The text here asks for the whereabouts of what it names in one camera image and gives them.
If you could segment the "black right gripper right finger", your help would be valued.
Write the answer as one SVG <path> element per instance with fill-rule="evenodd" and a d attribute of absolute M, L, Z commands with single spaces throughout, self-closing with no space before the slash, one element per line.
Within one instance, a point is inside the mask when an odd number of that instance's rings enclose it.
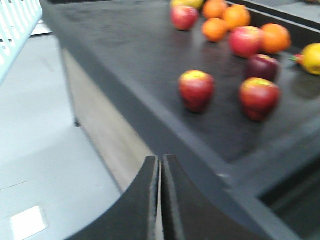
<path fill-rule="evenodd" d="M 197 189 L 177 158 L 161 161 L 161 211 L 166 240 L 256 240 L 258 236 L 215 207 Z"/>

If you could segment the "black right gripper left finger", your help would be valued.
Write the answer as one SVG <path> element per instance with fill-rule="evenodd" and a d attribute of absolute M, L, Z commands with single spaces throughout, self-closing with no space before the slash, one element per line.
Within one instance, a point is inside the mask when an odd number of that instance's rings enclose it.
<path fill-rule="evenodd" d="M 147 156 L 137 176 L 105 213 L 70 240 L 154 240 L 159 192 L 159 159 Z"/>

